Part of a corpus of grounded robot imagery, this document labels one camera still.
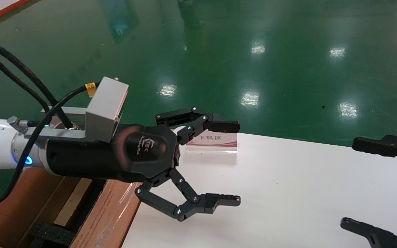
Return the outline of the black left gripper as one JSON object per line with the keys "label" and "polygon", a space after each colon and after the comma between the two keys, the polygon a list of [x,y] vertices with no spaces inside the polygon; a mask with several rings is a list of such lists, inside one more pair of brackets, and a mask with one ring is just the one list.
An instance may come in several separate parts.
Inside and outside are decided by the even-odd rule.
{"label": "black left gripper", "polygon": [[[59,176],[143,182],[135,190],[140,201],[179,222],[195,214],[212,215],[219,206],[238,207],[240,196],[198,195],[173,167],[178,144],[186,145],[195,137],[193,145],[237,145],[240,122],[224,121],[197,108],[156,114],[155,119],[157,126],[120,125],[110,142],[49,140],[49,170]],[[175,134],[169,129],[173,126],[183,128]],[[168,179],[184,196],[183,204],[177,206],[150,191]]]}

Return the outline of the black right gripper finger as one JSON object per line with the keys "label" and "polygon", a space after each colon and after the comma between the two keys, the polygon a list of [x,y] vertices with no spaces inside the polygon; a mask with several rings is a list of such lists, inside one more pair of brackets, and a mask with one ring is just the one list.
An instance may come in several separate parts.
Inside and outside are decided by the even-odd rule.
{"label": "black right gripper finger", "polygon": [[397,248],[397,235],[364,222],[342,218],[340,227],[366,238],[372,248]]}
{"label": "black right gripper finger", "polygon": [[397,136],[385,135],[380,140],[356,137],[352,148],[355,151],[377,154],[384,157],[397,157]]}

